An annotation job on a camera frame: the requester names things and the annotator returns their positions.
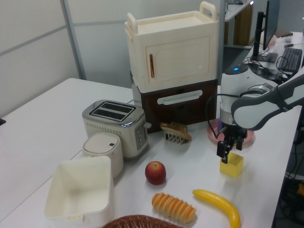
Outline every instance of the wall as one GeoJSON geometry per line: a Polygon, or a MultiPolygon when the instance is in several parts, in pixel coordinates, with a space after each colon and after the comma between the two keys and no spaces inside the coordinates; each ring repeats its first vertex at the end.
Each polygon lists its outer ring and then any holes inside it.
{"type": "Polygon", "coordinates": [[[304,29],[304,0],[281,0],[278,28],[293,32],[304,29]]]}
{"type": "MultiPolygon", "coordinates": [[[[253,38],[256,30],[257,13],[266,13],[267,1],[254,0],[250,37],[253,38]]],[[[278,28],[288,31],[302,32],[304,28],[304,0],[281,0],[278,19],[278,28]]]]}
{"type": "Polygon", "coordinates": [[[124,33],[127,13],[132,13],[136,19],[143,19],[199,10],[202,0],[64,2],[82,75],[90,81],[131,88],[129,53],[124,33]]]}
{"type": "Polygon", "coordinates": [[[62,6],[60,0],[0,1],[0,118],[79,77],[62,6]]]}

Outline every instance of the keyboard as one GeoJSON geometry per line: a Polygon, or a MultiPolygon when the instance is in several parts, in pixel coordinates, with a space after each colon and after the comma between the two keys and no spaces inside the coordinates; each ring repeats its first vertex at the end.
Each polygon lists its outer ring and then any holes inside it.
{"type": "Polygon", "coordinates": [[[301,49],[285,48],[278,69],[286,72],[297,73],[301,65],[301,58],[301,49]]]}

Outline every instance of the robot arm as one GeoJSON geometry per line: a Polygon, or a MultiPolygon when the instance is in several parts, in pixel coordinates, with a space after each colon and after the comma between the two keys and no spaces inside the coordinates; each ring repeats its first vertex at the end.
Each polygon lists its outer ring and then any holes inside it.
{"type": "Polygon", "coordinates": [[[220,119],[223,141],[218,142],[217,155],[227,163],[234,144],[242,150],[247,130],[259,130],[273,116],[304,104],[304,69],[278,85],[262,78],[247,65],[229,69],[223,74],[220,119]]]}

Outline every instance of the apple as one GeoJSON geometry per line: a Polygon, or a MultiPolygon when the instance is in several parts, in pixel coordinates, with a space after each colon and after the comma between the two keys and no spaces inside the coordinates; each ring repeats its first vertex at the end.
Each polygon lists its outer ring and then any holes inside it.
{"type": "Polygon", "coordinates": [[[147,164],[144,174],[149,183],[159,185],[165,181],[167,173],[160,161],[152,161],[147,164]]]}

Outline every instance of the croissant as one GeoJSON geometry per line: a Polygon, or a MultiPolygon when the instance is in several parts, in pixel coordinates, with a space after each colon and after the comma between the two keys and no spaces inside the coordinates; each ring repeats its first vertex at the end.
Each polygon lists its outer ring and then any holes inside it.
{"type": "Polygon", "coordinates": [[[154,209],[167,217],[188,223],[196,220],[196,209],[185,201],[169,194],[156,193],[152,198],[154,209]]]}

